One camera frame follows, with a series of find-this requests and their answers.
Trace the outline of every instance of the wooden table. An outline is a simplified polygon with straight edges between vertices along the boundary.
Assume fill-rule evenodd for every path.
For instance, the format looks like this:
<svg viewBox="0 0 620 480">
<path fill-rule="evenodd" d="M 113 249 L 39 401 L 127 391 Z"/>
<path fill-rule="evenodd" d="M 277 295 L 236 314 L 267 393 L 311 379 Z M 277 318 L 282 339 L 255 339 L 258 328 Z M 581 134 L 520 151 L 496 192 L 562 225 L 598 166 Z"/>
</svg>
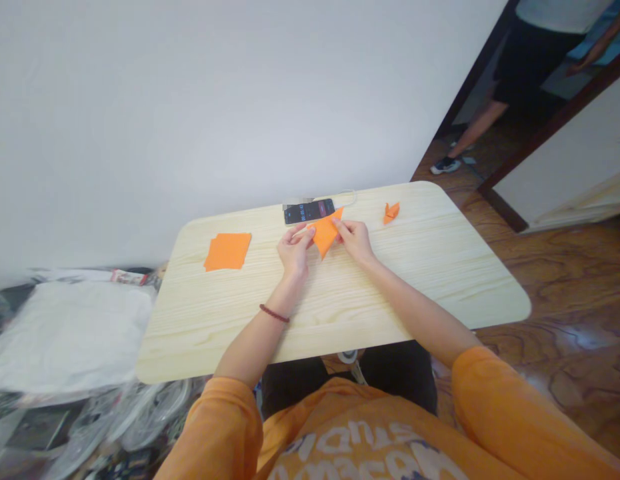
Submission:
<svg viewBox="0 0 620 480">
<path fill-rule="evenodd" d="M 332 196 L 335 205 L 352 194 Z M 386 202 L 401 202 L 383 224 Z M 528 296 L 443 190 L 414 182 L 357 192 L 344 219 L 366 222 L 379 260 L 468 328 L 524 320 Z M 281 278 L 276 245 L 287 227 L 281 205 L 193 220 L 182 228 L 152 318 L 137 374 L 156 383 L 214 372 L 221 355 Z M 205 272 L 218 233 L 252 233 L 242 270 Z M 394 343 L 401 322 L 342 245 L 323 262 L 316 247 L 310 275 L 274 362 Z"/>
</svg>

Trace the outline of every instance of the phone screen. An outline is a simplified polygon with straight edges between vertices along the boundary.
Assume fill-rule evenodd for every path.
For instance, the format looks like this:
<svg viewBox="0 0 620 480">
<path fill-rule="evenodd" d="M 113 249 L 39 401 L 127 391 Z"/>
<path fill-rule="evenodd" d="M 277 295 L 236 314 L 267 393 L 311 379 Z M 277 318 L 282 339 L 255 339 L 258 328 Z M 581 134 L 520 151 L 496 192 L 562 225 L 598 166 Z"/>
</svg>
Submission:
<svg viewBox="0 0 620 480">
<path fill-rule="evenodd" d="M 283 211 L 286 225 L 303 221 L 319 220 L 335 212 L 332 199 L 318 200 L 310 203 L 291 205 Z"/>
</svg>

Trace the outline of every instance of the black shorts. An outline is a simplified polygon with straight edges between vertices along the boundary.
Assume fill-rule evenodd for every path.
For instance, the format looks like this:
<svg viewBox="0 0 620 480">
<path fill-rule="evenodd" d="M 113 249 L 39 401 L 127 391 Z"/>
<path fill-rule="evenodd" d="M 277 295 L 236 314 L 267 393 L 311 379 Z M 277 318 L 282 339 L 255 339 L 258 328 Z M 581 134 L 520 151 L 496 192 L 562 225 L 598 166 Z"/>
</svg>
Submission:
<svg viewBox="0 0 620 480">
<path fill-rule="evenodd" d="M 585 35 L 535 27 L 516 17 L 499 57 L 493 100 L 521 103 L 541 86 Z"/>
<path fill-rule="evenodd" d="M 437 414 L 437 386 L 430 354 L 416 341 L 366 348 L 359 366 L 371 387 Z M 350 372 L 328 375 L 319 357 L 268 365 L 261 378 L 264 419 L 297 404 L 332 377 L 355 381 Z"/>
</svg>

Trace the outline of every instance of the hand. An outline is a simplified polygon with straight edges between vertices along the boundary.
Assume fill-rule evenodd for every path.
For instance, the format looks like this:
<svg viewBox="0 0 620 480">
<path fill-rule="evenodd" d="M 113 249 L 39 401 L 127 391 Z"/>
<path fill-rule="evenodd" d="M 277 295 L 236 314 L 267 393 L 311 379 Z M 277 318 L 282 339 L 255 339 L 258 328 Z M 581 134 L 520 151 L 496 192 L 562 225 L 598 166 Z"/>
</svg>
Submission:
<svg viewBox="0 0 620 480">
<path fill-rule="evenodd" d="M 592 46 L 592 48 L 590 48 L 588 53 L 585 54 L 584 58 L 568 67 L 565 76 L 570 77 L 572 75 L 576 75 L 580 71 L 584 70 L 586 67 L 592 65 L 603 56 L 605 51 L 608 49 L 608 46 L 610 46 L 610 41 L 603 38 L 598 40 L 598 42 L 596 42 Z"/>
<path fill-rule="evenodd" d="M 346 252 L 357 263 L 366 263 L 377 259 L 372 252 L 368 228 L 364 222 L 341 221 L 338 218 L 333 218 L 333 222 L 339 231 L 337 241 L 345 246 Z"/>
<path fill-rule="evenodd" d="M 300 223 L 292 227 L 277 245 L 284 276 L 304 280 L 308 276 L 307 250 L 313 244 L 312 237 L 315 236 L 315 228 L 312 227 L 299 233 L 305 226 L 305 223 Z"/>
</svg>

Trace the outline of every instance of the orange paper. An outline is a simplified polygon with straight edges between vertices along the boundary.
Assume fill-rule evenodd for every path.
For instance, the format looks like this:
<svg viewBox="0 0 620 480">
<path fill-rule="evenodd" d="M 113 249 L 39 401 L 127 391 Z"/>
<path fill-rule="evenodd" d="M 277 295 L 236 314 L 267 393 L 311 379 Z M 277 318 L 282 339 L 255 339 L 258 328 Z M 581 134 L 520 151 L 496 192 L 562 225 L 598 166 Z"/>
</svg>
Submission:
<svg viewBox="0 0 620 480">
<path fill-rule="evenodd" d="M 387 225 L 392 222 L 397 215 L 399 214 L 399 202 L 396 202 L 392 207 L 390 207 L 387 203 L 385 204 L 385 216 L 383 218 L 383 224 Z"/>
<path fill-rule="evenodd" d="M 251 233 L 219 233 L 210 240 L 210 250 L 203 264 L 205 270 L 240 270 L 251 239 Z"/>
<path fill-rule="evenodd" d="M 312 237 L 321 254 L 321 260 L 325 257 L 325 254 L 330 250 L 332 242 L 339 234 L 335 224 L 332 223 L 332 218 L 336 217 L 341 220 L 341 214 L 343 213 L 343 207 L 334 212 L 332 215 L 322 218 L 318 222 L 314 222 L 312 225 L 308 225 L 308 228 L 316 228 L 315 236 Z"/>
</svg>

